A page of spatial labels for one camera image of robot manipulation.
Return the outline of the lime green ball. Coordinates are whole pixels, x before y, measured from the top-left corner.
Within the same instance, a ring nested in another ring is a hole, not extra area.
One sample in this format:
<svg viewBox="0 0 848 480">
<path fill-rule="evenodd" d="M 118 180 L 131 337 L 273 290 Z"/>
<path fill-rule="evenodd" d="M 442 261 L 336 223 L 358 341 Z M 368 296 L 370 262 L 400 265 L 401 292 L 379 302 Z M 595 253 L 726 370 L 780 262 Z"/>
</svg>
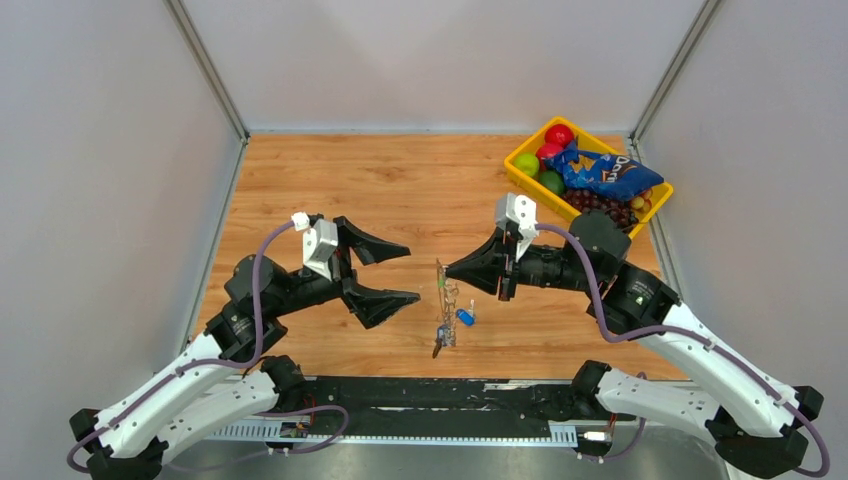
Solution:
<svg viewBox="0 0 848 480">
<path fill-rule="evenodd" d="M 523 174 L 537 178 L 540 172 L 539 159 L 533 153 L 521 153 L 514 158 L 513 165 Z"/>
</svg>

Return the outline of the bunch of dark grapes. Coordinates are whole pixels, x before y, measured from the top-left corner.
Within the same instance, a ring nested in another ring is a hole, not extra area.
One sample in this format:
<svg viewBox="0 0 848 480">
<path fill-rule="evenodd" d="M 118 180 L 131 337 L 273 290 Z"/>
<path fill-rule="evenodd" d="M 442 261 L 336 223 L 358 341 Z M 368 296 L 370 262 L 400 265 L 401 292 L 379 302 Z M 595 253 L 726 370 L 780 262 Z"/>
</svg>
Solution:
<svg viewBox="0 0 848 480">
<path fill-rule="evenodd" d="M 639 219 L 635 211 L 626 202 L 613 200 L 585 189 L 567 189 L 562 199 L 580 214 L 599 211 L 612 219 L 617 227 L 631 232 Z"/>
</svg>

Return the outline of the dark green ball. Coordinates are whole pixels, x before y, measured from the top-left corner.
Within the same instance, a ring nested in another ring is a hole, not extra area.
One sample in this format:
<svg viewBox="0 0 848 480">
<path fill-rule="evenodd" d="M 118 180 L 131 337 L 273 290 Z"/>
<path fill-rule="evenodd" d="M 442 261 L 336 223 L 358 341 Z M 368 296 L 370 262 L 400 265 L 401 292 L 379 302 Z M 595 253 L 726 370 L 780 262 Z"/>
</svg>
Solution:
<svg viewBox="0 0 848 480">
<path fill-rule="evenodd" d="M 562 196 L 566 186 L 562 175 L 555 170 L 546 170 L 539 174 L 538 182 L 556 196 Z"/>
</svg>

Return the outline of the blue key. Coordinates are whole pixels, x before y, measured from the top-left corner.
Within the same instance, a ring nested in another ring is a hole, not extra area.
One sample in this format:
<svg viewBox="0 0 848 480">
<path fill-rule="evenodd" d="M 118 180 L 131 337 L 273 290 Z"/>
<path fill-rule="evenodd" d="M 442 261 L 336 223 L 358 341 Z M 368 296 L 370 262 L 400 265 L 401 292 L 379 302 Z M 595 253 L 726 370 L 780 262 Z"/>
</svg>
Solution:
<svg viewBox="0 0 848 480">
<path fill-rule="evenodd" d="M 475 302 L 471 300 L 466 308 L 458 308 L 455 311 L 456 318 L 466 326 L 473 326 L 476 323 Z"/>
</svg>

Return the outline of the small yellow red fruits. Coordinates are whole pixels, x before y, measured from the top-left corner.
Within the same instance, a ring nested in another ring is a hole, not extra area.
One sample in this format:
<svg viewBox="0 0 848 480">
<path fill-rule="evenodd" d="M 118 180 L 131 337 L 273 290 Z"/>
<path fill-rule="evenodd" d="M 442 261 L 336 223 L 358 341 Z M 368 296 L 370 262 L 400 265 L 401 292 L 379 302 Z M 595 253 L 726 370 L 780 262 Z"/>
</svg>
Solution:
<svg viewBox="0 0 848 480">
<path fill-rule="evenodd" d="M 645 213 L 650 211 L 653 206 L 652 195 L 653 190 L 647 189 L 633 197 L 629 202 L 631 210 L 639 213 Z"/>
</svg>

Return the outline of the silver keyring holder with rings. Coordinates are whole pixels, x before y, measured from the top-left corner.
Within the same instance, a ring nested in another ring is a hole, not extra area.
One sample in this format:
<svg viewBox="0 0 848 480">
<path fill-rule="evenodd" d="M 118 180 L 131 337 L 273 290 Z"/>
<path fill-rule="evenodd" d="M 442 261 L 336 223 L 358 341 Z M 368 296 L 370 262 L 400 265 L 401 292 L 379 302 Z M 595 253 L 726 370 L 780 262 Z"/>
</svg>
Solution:
<svg viewBox="0 0 848 480">
<path fill-rule="evenodd" d="M 456 346 L 456 302 L 459 290 L 456 284 L 447 277 L 446 270 L 447 267 L 440 260 L 436 260 L 440 312 L 437 317 L 439 325 L 432 351 L 433 359 L 436 359 L 442 350 Z"/>
</svg>

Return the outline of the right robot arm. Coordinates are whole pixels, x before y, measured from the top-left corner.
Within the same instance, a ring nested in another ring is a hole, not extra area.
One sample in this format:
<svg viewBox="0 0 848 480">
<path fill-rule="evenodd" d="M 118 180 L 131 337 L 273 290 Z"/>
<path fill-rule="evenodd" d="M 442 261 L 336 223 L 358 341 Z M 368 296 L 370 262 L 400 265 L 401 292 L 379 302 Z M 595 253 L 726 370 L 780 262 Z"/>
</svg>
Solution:
<svg viewBox="0 0 848 480">
<path fill-rule="evenodd" d="M 572 381 L 577 413 L 592 418 L 606 410 L 678 429 L 757 478 L 803 472 L 808 448 L 823 443 L 813 426 L 820 392 L 774 379 L 717 337 L 671 287 L 627 260 L 630 237 L 607 215 L 578 216 L 562 230 L 560 247 L 534 243 L 544 229 L 502 220 L 446 274 L 502 301 L 520 286 L 584 292 L 606 341 L 637 342 L 695 383 L 692 390 L 669 387 L 587 361 Z"/>
</svg>

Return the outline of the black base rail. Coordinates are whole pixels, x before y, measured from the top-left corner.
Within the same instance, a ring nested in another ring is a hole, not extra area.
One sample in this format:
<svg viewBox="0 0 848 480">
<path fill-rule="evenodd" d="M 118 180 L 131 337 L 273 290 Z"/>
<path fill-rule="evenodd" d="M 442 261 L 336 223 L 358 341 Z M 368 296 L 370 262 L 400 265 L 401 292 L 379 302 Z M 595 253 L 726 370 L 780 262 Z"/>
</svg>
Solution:
<svg viewBox="0 0 848 480">
<path fill-rule="evenodd" d="M 382 417 L 464 420 L 478 412 L 539 422 L 606 423 L 610 418 L 599 403 L 579 395 L 568 383 L 511 383 L 506 379 L 319 376 L 284 393 L 272 410 L 282 413 L 323 405 L 345 408 L 348 426 Z"/>
</svg>

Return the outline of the yellow plastic bin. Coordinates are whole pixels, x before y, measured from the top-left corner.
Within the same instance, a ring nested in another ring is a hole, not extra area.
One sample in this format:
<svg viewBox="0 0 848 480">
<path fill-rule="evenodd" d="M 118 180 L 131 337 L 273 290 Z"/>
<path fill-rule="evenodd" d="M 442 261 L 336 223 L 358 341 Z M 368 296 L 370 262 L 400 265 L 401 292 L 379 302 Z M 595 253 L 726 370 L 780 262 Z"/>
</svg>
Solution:
<svg viewBox="0 0 848 480">
<path fill-rule="evenodd" d="M 567 127 L 575 135 L 576 146 L 579 149 L 597 152 L 599 154 L 609 153 L 622 155 L 623 153 L 622 147 L 613 147 L 609 142 L 601 140 L 599 137 L 587 132 L 568 119 L 554 116 L 536 132 L 524 140 L 510 154 L 508 154 L 503 160 L 503 166 L 507 178 L 518 187 L 522 188 L 528 197 L 532 198 L 537 204 L 548 207 L 566 222 L 571 222 L 581 214 L 580 210 L 573 207 L 560 196 L 555 195 L 553 191 L 545 187 L 535 177 L 527 175 L 516 164 L 516 161 L 522 155 L 532 154 L 533 157 L 537 159 L 537 151 L 546 143 L 546 132 L 550 128 L 560 125 Z M 672 196 L 673 192 L 673 186 L 668 182 L 653 186 L 648 190 L 644 201 L 644 208 L 636 211 L 638 224 L 633 226 L 628 233 L 631 238 L 635 238 L 644 228 L 647 227 L 647 223 Z"/>
</svg>

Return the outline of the red ball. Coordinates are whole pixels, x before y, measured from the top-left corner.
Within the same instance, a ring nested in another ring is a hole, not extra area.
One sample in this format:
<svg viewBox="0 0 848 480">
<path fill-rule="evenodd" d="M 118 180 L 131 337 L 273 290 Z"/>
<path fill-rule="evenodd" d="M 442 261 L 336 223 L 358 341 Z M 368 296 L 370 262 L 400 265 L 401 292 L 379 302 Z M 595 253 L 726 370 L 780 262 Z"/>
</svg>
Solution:
<svg viewBox="0 0 848 480">
<path fill-rule="evenodd" d="M 575 140 L 575 133 L 565 124 L 554 124 L 544 132 L 544 141 L 546 144 L 555 144 L 560 147 L 568 146 Z"/>
<path fill-rule="evenodd" d="M 548 168 L 547 162 L 563 150 L 564 146 L 557 143 L 545 143 L 540 146 L 535 152 L 540 170 L 545 171 Z"/>
</svg>

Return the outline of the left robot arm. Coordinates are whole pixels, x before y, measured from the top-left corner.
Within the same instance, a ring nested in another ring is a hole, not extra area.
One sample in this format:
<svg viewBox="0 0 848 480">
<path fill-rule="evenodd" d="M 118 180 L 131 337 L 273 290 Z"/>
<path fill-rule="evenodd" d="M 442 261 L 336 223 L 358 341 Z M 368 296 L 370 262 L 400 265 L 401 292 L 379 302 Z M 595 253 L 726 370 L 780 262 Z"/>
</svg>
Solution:
<svg viewBox="0 0 848 480">
<path fill-rule="evenodd" d="M 405 257 L 408 247 L 368 234 L 345 217 L 298 212 L 286 230 L 302 235 L 301 268 L 288 271 L 264 249 L 243 258 L 225 285 L 228 301 L 202 333 L 150 380 L 110 407 L 70 419 L 68 465 L 93 479 L 153 479 L 194 444 L 248 416 L 305 416 L 304 377 L 270 349 L 286 335 L 283 316 L 340 300 L 367 329 L 419 295 L 365 287 L 354 263 Z"/>
</svg>

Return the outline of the blue chips bag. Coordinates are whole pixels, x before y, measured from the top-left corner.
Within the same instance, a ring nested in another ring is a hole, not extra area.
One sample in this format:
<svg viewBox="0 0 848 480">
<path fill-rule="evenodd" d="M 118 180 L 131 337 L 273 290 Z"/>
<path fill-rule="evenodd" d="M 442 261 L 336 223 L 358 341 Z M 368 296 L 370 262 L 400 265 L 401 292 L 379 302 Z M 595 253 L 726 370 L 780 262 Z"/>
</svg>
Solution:
<svg viewBox="0 0 848 480">
<path fill-rule="evenodd" d="M 630 157 L 583 150 L 575 141 L 544 164 L 562 176 L 567 188 L 617 201 L 629 201 L 665 182 L 662 175 Z"/>
</svg>

